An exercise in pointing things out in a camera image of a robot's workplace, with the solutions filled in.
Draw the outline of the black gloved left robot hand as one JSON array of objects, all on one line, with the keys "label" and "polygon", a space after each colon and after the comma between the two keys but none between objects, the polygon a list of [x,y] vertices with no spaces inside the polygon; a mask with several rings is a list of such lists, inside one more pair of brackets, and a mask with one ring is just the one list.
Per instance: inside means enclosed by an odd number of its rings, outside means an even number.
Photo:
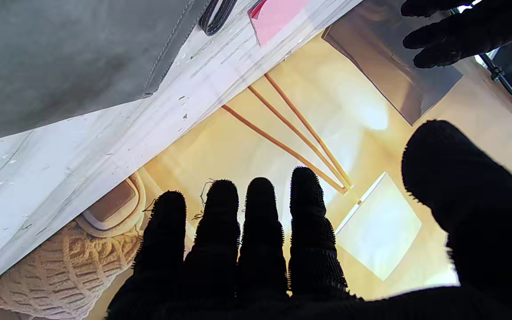
[{"label": "black gloved left robot hand", "polygon": [[406,17],[430,17],[470,4],[472,8],[423,26],[404,38],[405,48],[419,49],[413,60],[415,67],[449,66],[512,42],[512,0],[407,0],[400,12]]}]

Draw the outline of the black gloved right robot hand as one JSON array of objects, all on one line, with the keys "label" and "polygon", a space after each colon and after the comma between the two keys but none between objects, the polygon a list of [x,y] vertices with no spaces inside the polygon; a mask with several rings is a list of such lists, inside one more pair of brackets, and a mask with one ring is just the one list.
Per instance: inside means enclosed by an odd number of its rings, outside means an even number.
[{"label": "black gloved right robot hand", "polygon": [[401,162],[404,188],[448,235],[458,286],[380,300],[350,294],[315,173],[291,176],[290,261],[272,183],[248,185],[244,226],[229,180],[207,193],[194,245],[184,255],[186,202],[154,203],[133,274],[108,320],[512,320],[512,173],[447,121],[415,130]]}]

